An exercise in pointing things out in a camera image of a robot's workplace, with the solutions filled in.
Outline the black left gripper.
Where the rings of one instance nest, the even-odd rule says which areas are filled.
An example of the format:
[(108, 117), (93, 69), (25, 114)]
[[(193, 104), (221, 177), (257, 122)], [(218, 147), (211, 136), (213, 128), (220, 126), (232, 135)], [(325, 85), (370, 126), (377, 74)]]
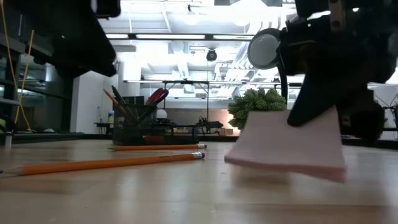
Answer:
[(116, 74), (116, 52), (99, 23), (121, 14), (121, 0), (55, 0), (55, 15), (60, 40), (55, 44), (55, 56), (66, 59), (75, 68)]

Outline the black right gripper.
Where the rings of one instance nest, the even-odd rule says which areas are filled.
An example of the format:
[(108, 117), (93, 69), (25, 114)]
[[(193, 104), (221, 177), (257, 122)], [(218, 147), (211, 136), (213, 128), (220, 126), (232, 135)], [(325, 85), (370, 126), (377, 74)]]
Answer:
[(341, 30), (330, 17), (299, 19), (279, 34), (285, 74), (305, 76), (287, 124), (303, 126), (334, 106), (341, 134), (377, 140), (385, 112), (368, 85), (387, 82), (398, 65), (398, 9), (349, 9)]

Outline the pink sticky note pad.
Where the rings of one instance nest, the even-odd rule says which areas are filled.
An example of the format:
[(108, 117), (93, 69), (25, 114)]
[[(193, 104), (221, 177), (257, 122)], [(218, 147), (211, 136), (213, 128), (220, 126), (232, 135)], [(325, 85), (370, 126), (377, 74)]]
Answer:
[(345, 181), (338, 114), (330, 108), (301, 127), (288, 125), (290, 112), (252, 111), (224, 160), (271, 172), (295, 172)]

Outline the black mesh desk organizer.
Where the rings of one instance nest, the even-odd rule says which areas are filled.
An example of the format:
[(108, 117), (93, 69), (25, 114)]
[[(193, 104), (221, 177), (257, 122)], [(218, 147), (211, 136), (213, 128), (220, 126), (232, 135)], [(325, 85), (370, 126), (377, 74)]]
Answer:
[(195, 125), (186, 125), (187, 133), (178, 133), (179, 125), (156, 118), (156, 106), (137, 105), (125, 101), (136, 119), (134, 124), (114, 105), (113, 143), (120, 146), (151, 146), (151, 136), (164, 136), (163, 145), (197, 144)]

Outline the green artificial potted plant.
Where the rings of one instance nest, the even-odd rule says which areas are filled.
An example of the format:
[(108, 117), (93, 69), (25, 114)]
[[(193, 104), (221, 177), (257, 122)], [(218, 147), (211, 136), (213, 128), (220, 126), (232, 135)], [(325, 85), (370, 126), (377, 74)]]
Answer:
[(235, 96), (234, 101), (228, 104), (228, 112), (233, 116), (229, 124), (243, 130), (251, 111), (280, 111), (286, 108), (286, 100), (277, 90), (249, 89), (243, 96)]

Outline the black desk lamp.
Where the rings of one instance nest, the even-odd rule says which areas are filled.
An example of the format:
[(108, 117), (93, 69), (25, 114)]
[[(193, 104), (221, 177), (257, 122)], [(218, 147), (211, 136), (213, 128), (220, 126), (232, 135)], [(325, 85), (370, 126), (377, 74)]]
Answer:
[(259, 31), (248, 46), (248, 60), (254, 68), (267, 70), (277, 68), (280, 76), (281, 95), (288, 100), (287, 75), (278, 54), (280, 30), (267, 28)]

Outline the black aluminium table frame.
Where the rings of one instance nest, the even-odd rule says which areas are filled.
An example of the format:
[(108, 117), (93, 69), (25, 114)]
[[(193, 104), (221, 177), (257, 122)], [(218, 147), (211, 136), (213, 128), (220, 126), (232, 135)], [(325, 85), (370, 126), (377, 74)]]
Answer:
[[(72, 140), (112, 140), (110, 134), (16, 134), (12, 137), (15, 144), (33, 143), (33, 142), (54, 142), (54, 141), (72, 141)], [(237, 136), (199, 136), (199, 141), (205, 142), (236, 142)], [(341, 138), (341, 142), (345, 146), (370, 147), (378, 149), (390, 149), (398, 151), (398, 140), (377, 140), (370, 142), (358, 138)]]

